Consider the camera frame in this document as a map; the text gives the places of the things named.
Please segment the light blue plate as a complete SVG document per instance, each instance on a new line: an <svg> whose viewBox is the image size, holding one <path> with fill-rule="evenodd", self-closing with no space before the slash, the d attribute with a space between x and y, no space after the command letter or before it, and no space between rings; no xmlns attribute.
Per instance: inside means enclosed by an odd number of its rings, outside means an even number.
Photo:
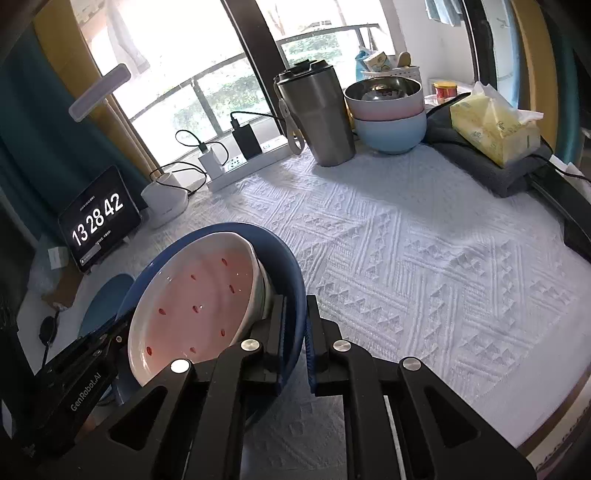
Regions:
<svg viewBox="0 0 591 480"><path fill-rule="evenodd" d="M109 279L97 292L88 306L82 320L79 337L103 329L117 314L127 291L132 286L133 278L121 273ZM114 402L117 406L124 404L139 389L127 359L127 350L117 361L117 376L111 386L103 394L99 404L105 406Z"/></svg>

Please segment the pink watermelon bowl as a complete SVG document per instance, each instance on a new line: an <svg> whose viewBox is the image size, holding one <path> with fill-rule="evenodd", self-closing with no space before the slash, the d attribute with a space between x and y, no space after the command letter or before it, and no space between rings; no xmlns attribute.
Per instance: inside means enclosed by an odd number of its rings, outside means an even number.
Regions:
<svg viewBox="0 0 591 480"><path fill-rule="evenodd" d="M273 286L252 242L233 232L190 242L156 272L129 327L135 380L146 385L170 362L216 358L270 313Z"/></svg>

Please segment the large blue bowl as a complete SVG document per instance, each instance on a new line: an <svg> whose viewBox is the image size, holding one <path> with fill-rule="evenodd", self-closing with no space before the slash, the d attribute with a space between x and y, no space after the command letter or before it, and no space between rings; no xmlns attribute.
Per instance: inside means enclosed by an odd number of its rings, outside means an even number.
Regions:
<svg viewBox="0 0 591 480"><path fill-rule="evenodd" d="M118 314L135 312L137 303L156 272L181 248L190 242L216 232L233 232L252 242L260 263L266 270L274 295L287 298L287 313L280 329L280 385L287 385L291 372L300 356L304 339L304 327L308 318L307 295L300 266L290 248L276 234L245 223L221 223L193 231L169 245L139 274L127 291Z"/></svg>

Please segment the black round object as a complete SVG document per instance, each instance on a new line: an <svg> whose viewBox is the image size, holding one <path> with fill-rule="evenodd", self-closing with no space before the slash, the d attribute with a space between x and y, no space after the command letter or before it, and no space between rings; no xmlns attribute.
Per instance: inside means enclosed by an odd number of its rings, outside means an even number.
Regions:
<svg viewBox="0 0 591 480"><path fill-rule="evenodd" d="M44 367L47 362L49 348L52 346L58 330L59 311L52 316L47 316L43 319L39 329L39 340L44 346L41 366Z"/></svg>

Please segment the small white box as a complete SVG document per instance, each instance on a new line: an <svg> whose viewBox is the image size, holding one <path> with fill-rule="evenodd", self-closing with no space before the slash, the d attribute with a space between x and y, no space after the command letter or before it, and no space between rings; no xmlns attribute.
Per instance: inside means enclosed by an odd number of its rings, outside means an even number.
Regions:
<svg viewBox="0 0 591 480"><path fill-rule="evenodd" d="M69 264L69 251L67 247L56 246L47 250L50 268L58 270Z"/></svg>

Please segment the tablet showing clock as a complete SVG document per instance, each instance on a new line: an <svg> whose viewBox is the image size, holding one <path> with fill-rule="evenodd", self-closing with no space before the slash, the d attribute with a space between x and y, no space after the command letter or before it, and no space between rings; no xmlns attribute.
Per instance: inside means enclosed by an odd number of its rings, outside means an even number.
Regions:
<svg viewBox="0 0 591 480"><path fill-rule="evenodd" d="M58 216L71 257L83 274L140 223L139 210L116 166L96 177Z"/></svg>

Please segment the white desk lamp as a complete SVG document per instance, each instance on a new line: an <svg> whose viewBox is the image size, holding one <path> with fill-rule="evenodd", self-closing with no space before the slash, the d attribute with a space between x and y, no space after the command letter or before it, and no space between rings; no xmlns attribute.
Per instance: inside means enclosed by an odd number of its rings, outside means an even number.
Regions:
<svg viewBox="0 0 591 480"><path fill-rule="evenodd" d="M65 81L74 96L69 115L79 123L95 114L96 121L105 129L111 142L147 179L148 184L141 191L141 198L146 204L147 224L155 230L186 210L188 190L180 185L174 174L156 164L130 120L112 98L115 90L130 79L131 73L123 63L117 64L105 75L96 68L71 73Z"/></svg>

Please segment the white patterned tablecloth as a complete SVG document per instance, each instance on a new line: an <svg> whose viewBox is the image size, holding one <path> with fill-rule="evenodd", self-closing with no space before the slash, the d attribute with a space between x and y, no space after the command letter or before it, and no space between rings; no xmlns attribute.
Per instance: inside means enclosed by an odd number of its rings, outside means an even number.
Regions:
<svg viewBox="0 0 591 480"><path fill-rule="evenodd" d="M225 222L276 234L346 339L379 358L420 359L527 458L589 373L590 265L565 245L560 216L537 193L494 195L426 145L335 168L305 153L197 193L82 280L49 349L36 337L48 309L26 297L18 325L30 365L77 337L108 280L138 277L175 241Z"/></svg>

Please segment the teal curtain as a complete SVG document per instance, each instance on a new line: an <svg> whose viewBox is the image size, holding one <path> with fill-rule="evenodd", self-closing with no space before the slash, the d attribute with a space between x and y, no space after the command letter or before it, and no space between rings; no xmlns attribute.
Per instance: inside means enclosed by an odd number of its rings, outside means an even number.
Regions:
<svg viewBox="0 0 591 480"><path fill-rule="evenodd" d="M89 119L74 122L67 91L27 28L1 65L1 189L31 234L58 244L58 216L107 167L135 205L147 179Z"/></svg>

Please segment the white charger plug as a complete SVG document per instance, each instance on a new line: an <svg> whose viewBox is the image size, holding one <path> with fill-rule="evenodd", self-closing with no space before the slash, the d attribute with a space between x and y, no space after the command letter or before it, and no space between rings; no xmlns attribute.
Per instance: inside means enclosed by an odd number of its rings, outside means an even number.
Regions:
<svg viewBox="0 0 591 480"><path fill-rule="evenodd" d="M211 180L221 177L221 175L224 174L221 161L219 161L215 152L209 147L206 147L204 151L201 152L199 162L202 168L204 168L206 175Z"/></svg>

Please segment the white power strip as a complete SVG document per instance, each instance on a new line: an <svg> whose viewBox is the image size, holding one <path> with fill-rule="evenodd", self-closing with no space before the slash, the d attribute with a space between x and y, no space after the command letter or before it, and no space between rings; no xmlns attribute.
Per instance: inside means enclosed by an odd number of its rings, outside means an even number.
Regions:
<svg viewBox="0 0 591 480"><path fill-rule="evenodd" d="M232 183L245 179L257 171L273 165L280 160L290 157L291 150L287 138L279 136L262 144L263 153L246 160L242 154L231 157L221 167L222 174L215 179L209 179L206 186L211 192L217 192Z"/></svg>

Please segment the dark grey folded cloth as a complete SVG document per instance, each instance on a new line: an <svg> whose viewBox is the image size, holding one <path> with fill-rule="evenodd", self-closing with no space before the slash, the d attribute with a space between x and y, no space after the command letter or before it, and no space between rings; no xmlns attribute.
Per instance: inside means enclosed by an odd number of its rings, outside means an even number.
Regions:
<svg viewBox="0 0 591 480"><path fill-rule="evenodd" d="M528 189L527 176L542 168L550 159L550 145L541 139L541 146L529 156L504 168L498 166L452 127L450 108L467 96L468 93L461 94L427 112L427 131L423 142L501 198L525 192Z"/></svg>

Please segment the yellow curtain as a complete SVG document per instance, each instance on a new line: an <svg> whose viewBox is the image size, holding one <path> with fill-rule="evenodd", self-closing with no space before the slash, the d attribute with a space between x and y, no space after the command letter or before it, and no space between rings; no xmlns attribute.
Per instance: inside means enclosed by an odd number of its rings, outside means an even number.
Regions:
<svg viewBox="0 0 591 480"><path fill-rule="evenodd" d="M48 2L33 19L45 57L68 92L79 97L100 77L100 71L67 0ZM112 95L89 115L93 123L143 176L156 162Z"/></svg>

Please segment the pink steel-lined bowl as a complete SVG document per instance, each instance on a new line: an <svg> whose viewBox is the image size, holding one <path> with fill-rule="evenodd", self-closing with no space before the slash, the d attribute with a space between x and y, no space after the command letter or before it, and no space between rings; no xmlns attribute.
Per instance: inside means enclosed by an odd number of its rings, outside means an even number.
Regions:
<svg viewBox="0 0 591 480"><path fill-rule="evenodd" d="M393 121L414 117L425 110L420 82L384 76L353 83L344 92L353 117L363 121Z"/></svg>

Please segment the red tin can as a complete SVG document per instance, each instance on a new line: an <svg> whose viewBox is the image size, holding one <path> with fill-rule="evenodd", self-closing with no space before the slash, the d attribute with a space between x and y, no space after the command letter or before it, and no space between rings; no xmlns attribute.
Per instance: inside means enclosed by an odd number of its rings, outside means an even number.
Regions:
<svg viewBox="0 0 591 480"><path fill-rule="evenodd" d="M439 104L446 103L458 96L458 85L453 81L436 81L433 84L436 100Z"/></svg>

